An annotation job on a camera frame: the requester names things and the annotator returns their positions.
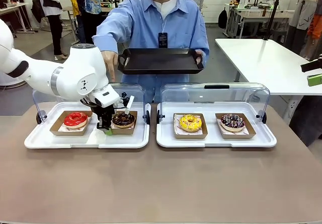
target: white serving tray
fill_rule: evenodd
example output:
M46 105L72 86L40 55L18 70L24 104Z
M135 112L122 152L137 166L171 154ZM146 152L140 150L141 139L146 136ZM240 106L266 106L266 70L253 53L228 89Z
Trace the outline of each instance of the white serving tray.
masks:
M145 109L151 111L150 104ZM147 145L150 125L144 122L142 103L134 102L131 111L137 111L137 120L132 135L107 136L96 129L97 115L93 113L89 126L83 136L55 136L50 132L51 126L63 111L91 110L80 102L62 102L55 105L47 114L47 120L37 125L25 140L27 148L71 148L71 147L97 147L97 148L141 148Z
M156 141L163 147L273 147L277 142L268 126L256 118L255 109L246 102L163 102L162 107L162 115L165 115L165 118L156 127ZM175 138L173 114L182 112L203 114L208 130L205 139ZM256 135L251 139L223 139L215 113L243 113Z

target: black tray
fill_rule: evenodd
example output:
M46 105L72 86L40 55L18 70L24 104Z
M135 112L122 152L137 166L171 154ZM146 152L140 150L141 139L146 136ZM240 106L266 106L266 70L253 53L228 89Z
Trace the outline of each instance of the black tray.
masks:
M118 69L124 74L197 74L204 69L194 49L125 49Z

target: lid handle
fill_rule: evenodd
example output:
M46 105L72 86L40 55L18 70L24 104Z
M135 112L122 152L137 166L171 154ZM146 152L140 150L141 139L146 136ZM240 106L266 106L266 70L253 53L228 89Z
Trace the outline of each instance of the lid handle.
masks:
M229 89L229 85L205 85L204 89Z

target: table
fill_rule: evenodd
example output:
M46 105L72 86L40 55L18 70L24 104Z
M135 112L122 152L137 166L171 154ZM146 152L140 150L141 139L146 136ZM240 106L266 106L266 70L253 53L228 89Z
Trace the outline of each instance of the table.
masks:
M264 10L261 9L238 9L229 4L225 5L229 6L227 25L224 31L227 37L236 38L240 27L239 39L241 39L245 23L266 23L270 19L271 10L266 10L263 16ZM284 22L292 18L293 14L294 10L277 10L273 22ZM256 25L254 32L257 32L258 25Z
M29 24L29 21L28 21L28 18L26 17L25 15L25 12L22 10L22 13L24 14L24 17L25 19L27 20L28 22L28 26L30 28L30 30L27 30L26 29L26 26L25 26L25 23L24 23L24 20L22 18L22 15L20 13L20 8L22 6L25 6L27 5L28 3L18 3L16 6L14 7L9 7L9 8L5 8L5 9L0 9L0 16L1 15L4 15L4 14L8 14L8 13L11 13L11 12L15 12L15 11L18 11L18 18L19 18L19 22L23 28L22 31L18 31L17 33L35 33L35 31L31 28L31 25Z
M322 95L322 87L309 87L306 77L321 74L322 69L303 73L301 65L308 61L273 40L262 39L216 39L224 54L237 69L235 81L240 74L248 81L266 86L271 95L292 96L284 113L288 122L303 95Z
M109 13L113 8L102 8L102 12L103 13ZM75 24L73 23L72 19L71 19L71 15L73 15L72 12L72 6L69 7L65 7L62 9L64 12L68 13L68 17L69 17L69 22L70 22L70 26L71 26L71 31L72 34L74 36L74 43L72 43L72 45L77 44L79 42L78 38L76 37L76 27Z
M272 149L157 146L156 105L140 150L28 150L29 109L0 144L6 222L248 222L322 220L322 165L268 107Z

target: clear plastic lid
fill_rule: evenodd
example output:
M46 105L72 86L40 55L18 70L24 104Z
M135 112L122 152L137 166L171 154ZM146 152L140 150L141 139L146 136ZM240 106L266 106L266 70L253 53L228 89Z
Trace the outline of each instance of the clear plastic lid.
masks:
M126 97L134 96L134 101L132 106L135 106L135 108L137 109L142 109L141 112L138 112L138 116L141 115L143 116L144 119L146 119L145 94L144 94L143 88L140 85L113 83L111 84L111 86L120 95L120 97L122 96L123 93L126 93ZM38 114L37 114L38 124L46 121L47 113L56 104L69 101L61 97L51 96L35 90L33 91L33 100L35 102L35 105L38 111Z
M256 118L262 121L269 97L270 91L258 83L169 84L161 89L162 102L158 116L160 121L165 117L172 118L164 116L164 107L179 102L194 103L198 107L222 102L245 102L254 108Z

